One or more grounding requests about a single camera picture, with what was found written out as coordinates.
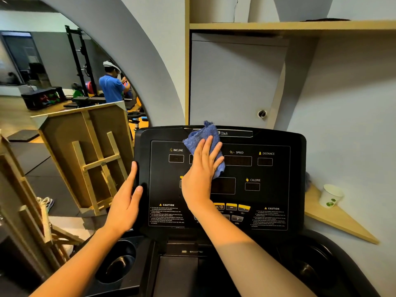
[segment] hand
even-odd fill
[[[138,186],[132,195],[136,171],[137,164],[133,161],[131,173],[114,196],[103,227],[119,237],[132,228],[139,211],[139,201],[143,193],[143,187]]]
[[[186,200],[187,206],[194,213],[202,206],[210,205],[210,187],[212,178],[217,167],[223,162],[224,156],[215,158],[220,152],[221,142],[209,154],[212,145],[213,136],[209,136],[207,140],[202,139],[194,152],[194,159],[190,170],[181,180],[181,191]]]

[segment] white cap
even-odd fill
[[[103,61],[103,66],[113,66],[117,70],[121,71],[119,67],[117,67],[115,64],[112,64],[110,61]]]

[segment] shoe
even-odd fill
[[[50,197],[45,197],[44,199],[42,199],[40,197],[37,197],[37,201],[40,204],[45,204],[46,205],[47,213],[50,211],[50,209],[51,209],[51,207],[52,207],[52,205],[54,203],[54,200],[51,199]]]

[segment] man in blue shirt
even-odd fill
[[[106,103],[122,101],[122,93],[126,94],[131,85],[127,83],[124,77],[122,81],[117,79],[118,74],[121,73],[120,69],[110,61],[103,62],[106,75],[99,78],[99,84],[102,87],[103,94],[105,95]]]

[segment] wooden shelf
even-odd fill
[[[311,184],[311,187],[305,193],[305,214],[308,217],[341,229],[370,243],[379,244],[379,240],[375,236],[356,222],[341,207],[334,205],[332,208],[324,208],[321,206],[319,204],[320,195],[320,190]]]
[[[279,35],[323,36],[331,34],[395,33],[396,20],[274,22],[274,23],[202,23],[190,24],[190,30],[261,32]]]

